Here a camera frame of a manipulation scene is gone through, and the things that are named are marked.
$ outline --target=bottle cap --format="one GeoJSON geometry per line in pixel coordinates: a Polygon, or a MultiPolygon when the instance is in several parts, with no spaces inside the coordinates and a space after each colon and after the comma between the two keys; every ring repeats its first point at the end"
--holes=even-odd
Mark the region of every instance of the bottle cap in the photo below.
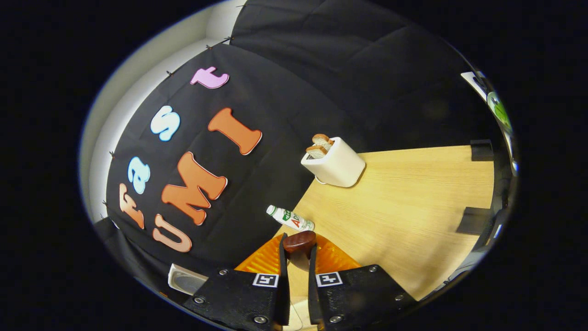
{"type": "Polygon", "coordinates": [[[278,210],[276,206],[271,204],[265,212],[268,213],[268,215],[272,216],[276,212],[276,210],[278,210]]]}

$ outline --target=light blue letter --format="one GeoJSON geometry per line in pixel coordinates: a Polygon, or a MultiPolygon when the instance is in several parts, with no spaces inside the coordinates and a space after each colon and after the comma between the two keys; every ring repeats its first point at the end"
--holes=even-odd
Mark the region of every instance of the light blue letter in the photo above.
{"type": "Polygon", "coordinates": [[[139,194],[143,194],[145,191],[145,182],[149,180],[151,171],[147,164],[143,164],[141,159],[134,157],[129,162],[129,181],[133,183],[135,191],[139,194]]]}
{"type": "Polygon", "coordinates": [[[163,106],[151,120],[151,132],[159,134],[161,141],[169,141],[180,126],[180,115],[172,107],[163,106]]]}

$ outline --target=black cloth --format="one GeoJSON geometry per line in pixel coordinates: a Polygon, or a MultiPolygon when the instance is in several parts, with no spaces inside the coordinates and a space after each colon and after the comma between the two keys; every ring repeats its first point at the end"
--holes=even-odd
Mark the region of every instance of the black cloth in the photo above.
{"type": "MultiPolygon", "coordinates": [[[[358,152],[500,137],[441,39],[366,1],[248,0],[230,44],[312,84],[358,125],[358,152]]],[[[325,133],[341,135],[343,130],[325,133]]]]}
{"type": "Polygon", "coordinates": [[[109,217],[96,222],[94,229],[106,249],[116,252],[113,254],[116,262],[144,286],[156,293],[161,291],[174,302],[183,302],[189,297],[168,286],[166,275],[170,265],[141,248],[145,245],[130,241],[109,217]]]}
{"type": "Polygon", "coordinates": [[[109,217],[164,265],[177,263],[209,275],[236,266],[269,240],[280,225],[265,214],[267,206],[293,209],[313,180],[300,159],[316,133],[342,137],[359,153],[501,139],[487,106],[460,76],[470,71],[461,57],[374,4],[250,0],[232,36],[230,45],[197,55],[155,88],[115,150],[106,194],[109,217]],[[196,70],[209,67],[217,68],[216,75],[229,74],[227,84],[215,90],[189,84],[196,70]],[[181,116],[168,142],[150,130],[164,105],[181,116]],[[241,155],[223,134],[208,131],[211,118],[225,107],[263,132],[251,154],[241,155]],[[201,226],[161,200],[167,184],[185,185],[176,166],[188,151],[208,171],[229,180],[205,209],[201,226]],[[151,168],[140,195],[127,179],[135,156],[151,168]],[[119,183],[143,212],[144,230],[118,208],[119,183]],[[156,214],[191,238],[189,253],[153,240],[156,214]]]}

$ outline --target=white box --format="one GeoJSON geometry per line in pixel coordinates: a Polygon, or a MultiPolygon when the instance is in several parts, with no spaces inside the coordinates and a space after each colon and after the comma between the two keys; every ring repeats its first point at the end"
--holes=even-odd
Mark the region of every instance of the white box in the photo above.
{"type": "Polygon", "coordinates": [[[300,163],[322,184],[351,187],[357,183],[366,163],[341,138],[331,140],[334,143],[325,157],[312,158],[306,153],[300,163]]]}
{"type": "Polygon", "coordinates": [[[194,295],[207,280],[208,277],[203,274],[195,273],[177,264],[172,264],[169,268],[169,287],[189,295],[194,295]]]}

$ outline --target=screw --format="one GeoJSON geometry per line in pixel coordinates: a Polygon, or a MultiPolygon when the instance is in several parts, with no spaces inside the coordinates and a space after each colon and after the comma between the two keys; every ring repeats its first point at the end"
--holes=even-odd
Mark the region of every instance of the screw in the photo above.
{"type": "Polygon", "coordinates": [[[331,323],[339,323],[342,320],[343,320],[343,316],[341,316],[341,315],[335,315],[335,316],[333,316],[333,317],[331,317],[329,319],[329,322],[331,322],[331,323]]]}
{"type": "Polygon", "coordinates": [[[264,324],[268,322],[268,319],[263,316],[255,316],[255,318],[253,318],[253,321],[257,324],[264,324]]]}

